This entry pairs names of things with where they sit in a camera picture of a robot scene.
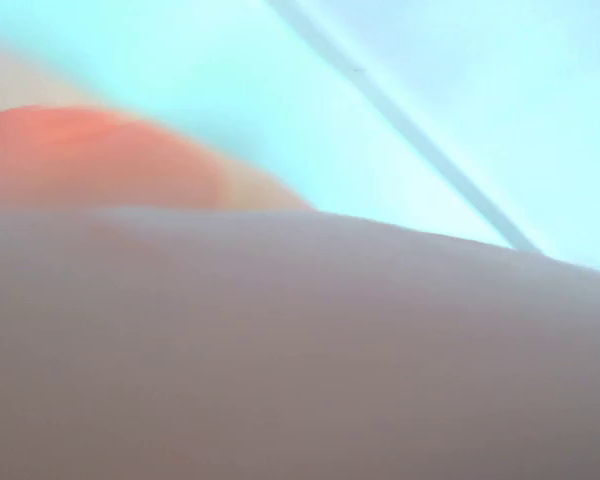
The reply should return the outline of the pink plastic bag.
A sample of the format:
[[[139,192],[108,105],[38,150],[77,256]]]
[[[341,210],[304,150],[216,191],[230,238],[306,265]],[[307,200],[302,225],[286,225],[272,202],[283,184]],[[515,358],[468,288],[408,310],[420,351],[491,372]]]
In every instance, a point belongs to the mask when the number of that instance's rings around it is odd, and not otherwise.
[[[600,272],[316,211],[0,48],[0,479],[600,479]]]

